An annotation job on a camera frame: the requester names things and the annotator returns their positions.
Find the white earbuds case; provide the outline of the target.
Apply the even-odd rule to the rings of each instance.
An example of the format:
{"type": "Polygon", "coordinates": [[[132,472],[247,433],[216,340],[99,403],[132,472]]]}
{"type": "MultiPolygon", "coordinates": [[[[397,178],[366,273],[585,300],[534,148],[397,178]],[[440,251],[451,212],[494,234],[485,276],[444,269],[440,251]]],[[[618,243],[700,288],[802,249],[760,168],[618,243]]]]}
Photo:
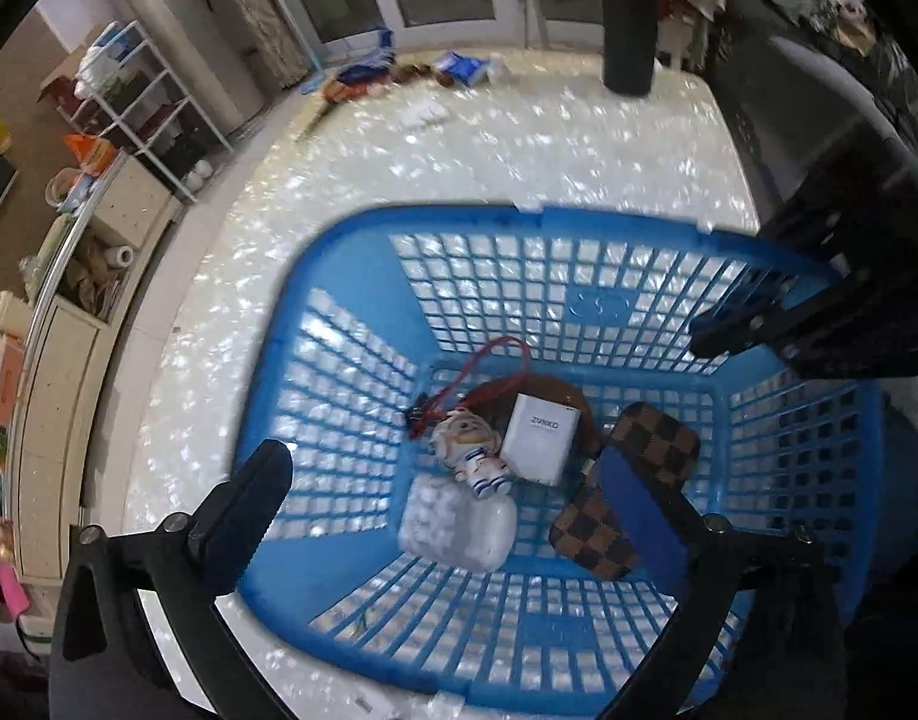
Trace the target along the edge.
{"type": "Polygon", "coordinates": [[[445,476],[417,475],[400,517],[401,550],[443,566],[495,572],[513,550],[518,507],[511,497],[477,499],[445,476]]]}

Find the white metal shelf rack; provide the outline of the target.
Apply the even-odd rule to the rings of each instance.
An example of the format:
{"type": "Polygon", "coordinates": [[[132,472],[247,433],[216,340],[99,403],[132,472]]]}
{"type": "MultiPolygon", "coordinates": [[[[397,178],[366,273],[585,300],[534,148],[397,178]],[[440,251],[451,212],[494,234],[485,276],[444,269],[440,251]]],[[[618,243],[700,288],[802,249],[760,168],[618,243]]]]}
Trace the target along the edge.
{"type": "Polygon", "coordinates": [[[111,21],[68,56],[57,112],[73,132],[127,151],[185,203],[233,153],[214,117],[140,21],[111,21]]]}

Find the blue plastic basket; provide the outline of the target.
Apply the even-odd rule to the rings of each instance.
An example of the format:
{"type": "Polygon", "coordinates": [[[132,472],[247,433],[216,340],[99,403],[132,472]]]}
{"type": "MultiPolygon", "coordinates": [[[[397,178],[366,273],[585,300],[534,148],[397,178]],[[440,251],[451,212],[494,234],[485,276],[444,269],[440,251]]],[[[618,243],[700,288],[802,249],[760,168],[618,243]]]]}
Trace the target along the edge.
{"type": "Polygon", "coordinates": [[[607,433],[644,401],[701,440],[685,484],[747,532],[806,527],[859,637],[864,683],[918,634],[918,429],[877,385],[804,380],[767,348],[703,359],[690,323],[750,266],[818,270],[756,238],[609,211],[386,206],[301,244],[281,280],[236,450],[280,440],[292,487],[239,581],[280,639],[336,667],[474,706],[591,717],[676,611],[646,571],[601,580],[548,543],[591,457],[514,481],[513,550],[469,572],[397,544],[413,478],[445,476],[406,416],[521,372],[576,385],[607,433]]]}

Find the blue white small packet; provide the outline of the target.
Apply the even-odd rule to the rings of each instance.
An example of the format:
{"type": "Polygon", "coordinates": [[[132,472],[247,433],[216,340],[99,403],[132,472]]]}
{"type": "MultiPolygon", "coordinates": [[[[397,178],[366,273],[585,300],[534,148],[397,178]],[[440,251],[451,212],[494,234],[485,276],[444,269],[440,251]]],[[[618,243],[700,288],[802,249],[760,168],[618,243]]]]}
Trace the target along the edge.
{"type": "Polygon", "coordinates": [[[491,54],[488,59],[480,59],[450,50],[434,59],[431,66],[436,80],[443,86],[475,88],[482,83],[498,82],[509,75],[505,59],[498,54],[491,54]]]}

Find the orange cardboard box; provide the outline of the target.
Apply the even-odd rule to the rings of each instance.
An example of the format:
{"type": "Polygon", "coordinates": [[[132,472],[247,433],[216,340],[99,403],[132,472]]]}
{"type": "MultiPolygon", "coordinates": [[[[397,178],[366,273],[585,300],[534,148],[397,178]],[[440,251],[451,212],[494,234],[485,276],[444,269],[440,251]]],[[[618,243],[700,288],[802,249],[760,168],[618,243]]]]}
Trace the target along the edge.
{"type": "Polygon", "coordinates": [[[0,333],[0,427],[10,424],[22,380],[25,348],[18,338],[0,333]]]}

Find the astronaut figurine keychain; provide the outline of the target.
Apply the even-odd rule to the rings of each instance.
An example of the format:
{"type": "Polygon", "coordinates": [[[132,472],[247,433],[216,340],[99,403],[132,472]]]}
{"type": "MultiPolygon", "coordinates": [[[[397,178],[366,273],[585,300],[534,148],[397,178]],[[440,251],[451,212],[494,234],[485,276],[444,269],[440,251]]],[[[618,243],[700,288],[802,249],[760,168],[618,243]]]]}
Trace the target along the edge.
{"type": "Polygon", "coordinates": [[[473,411],[449,411],[434,426],[430,444],[436,460],[477,499],[507,496],[513,488],[513,473],[500,457],[502,439],[473,411]]]}

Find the cream thermos jug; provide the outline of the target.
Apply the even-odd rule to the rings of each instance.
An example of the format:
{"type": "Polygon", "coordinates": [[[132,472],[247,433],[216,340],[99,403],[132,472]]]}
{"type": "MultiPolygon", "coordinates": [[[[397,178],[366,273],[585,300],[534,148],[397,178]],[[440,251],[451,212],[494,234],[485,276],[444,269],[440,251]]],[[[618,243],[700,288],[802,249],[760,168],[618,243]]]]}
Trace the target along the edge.
{"type": "Polygon", "coordinates": [[[15,293],[0,289],[0,333],[24,340],[31,327],[32,309],[15,293]]]}

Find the brown checkered wallet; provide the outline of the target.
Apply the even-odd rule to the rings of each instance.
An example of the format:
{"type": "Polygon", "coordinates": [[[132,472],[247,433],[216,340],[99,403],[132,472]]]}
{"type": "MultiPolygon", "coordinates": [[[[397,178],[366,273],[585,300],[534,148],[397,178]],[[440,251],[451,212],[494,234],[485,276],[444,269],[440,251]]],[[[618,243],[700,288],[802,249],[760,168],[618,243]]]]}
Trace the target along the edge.
{"type": "Polygon", "coordinates": [[[550,525],[553,551],[601,580],[635,571],[680,577],[687,557],[653,493],[679,494],[700,449],[692,427],[644,401],[631,403],[550,525]]]}

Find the cream TV cabinet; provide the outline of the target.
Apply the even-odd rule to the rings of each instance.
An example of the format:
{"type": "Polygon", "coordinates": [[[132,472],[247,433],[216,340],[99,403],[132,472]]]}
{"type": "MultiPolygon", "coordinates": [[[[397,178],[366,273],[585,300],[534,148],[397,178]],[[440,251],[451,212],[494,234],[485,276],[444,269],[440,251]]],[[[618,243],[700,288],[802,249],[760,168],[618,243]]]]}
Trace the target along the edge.
{"type": "Polygon", "coordinates": [[[114,346],[179,200],[132,156],[116,156],[47,267],[32,306],[22,377],[8,426],[4,514],[13,566],[26,583],[61,585],[82,522],[89,438],[114,346]],[[70,297],[68,273],[89,244],[132,252],[111,271],[111,299],[89,310],[70,297]]]}

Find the patterned curtain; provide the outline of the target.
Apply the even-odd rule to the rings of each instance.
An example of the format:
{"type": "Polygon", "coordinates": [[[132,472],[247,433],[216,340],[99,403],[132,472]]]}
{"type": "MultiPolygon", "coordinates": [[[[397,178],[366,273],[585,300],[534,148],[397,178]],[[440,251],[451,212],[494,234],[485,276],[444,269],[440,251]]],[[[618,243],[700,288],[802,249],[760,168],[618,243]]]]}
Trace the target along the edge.
{"type": "Polygon", "coordinates": [[[233,0],[256,41],[260,57],[281,89],[303,82],[311,62],[275,0],[233,0]]]}

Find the black cylinder speaker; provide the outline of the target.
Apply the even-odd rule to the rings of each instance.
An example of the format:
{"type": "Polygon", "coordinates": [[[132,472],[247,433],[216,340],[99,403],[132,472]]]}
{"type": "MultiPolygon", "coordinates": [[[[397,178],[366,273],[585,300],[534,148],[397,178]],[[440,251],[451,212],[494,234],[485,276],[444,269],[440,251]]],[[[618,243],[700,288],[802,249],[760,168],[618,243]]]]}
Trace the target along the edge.
{"type": "Polygon", "coordinates": [[[605,87],[627,98],[648,96],[658,40],[658,0],[602,0],[602,26],[605,87]]]}

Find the white power adapter block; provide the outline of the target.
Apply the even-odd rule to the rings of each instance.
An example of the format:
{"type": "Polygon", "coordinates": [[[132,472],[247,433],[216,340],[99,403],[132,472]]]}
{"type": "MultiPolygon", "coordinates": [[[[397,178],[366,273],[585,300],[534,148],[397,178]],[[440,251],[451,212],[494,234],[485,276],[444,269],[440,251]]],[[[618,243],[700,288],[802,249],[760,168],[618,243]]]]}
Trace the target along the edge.
{"type": "Polygon", "coordinates": [[[503,434],[500,457],[519,478],[557,486],[562,481],[581,411],[519,394],[503,434]]]}

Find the orange snack bag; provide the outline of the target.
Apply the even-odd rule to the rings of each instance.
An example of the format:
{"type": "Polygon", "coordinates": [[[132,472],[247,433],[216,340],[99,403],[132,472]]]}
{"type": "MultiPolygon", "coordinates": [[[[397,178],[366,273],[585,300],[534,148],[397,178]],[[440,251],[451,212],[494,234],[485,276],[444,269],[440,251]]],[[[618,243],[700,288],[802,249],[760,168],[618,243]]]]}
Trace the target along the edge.
{"type": "Polygon", "coordinates": [[[84,133],[66,133],[62,137],[62,142],[72,151],[80,171],[87,176],[102,176],[118,156],[119,148],[107,138],[84,133]]]}

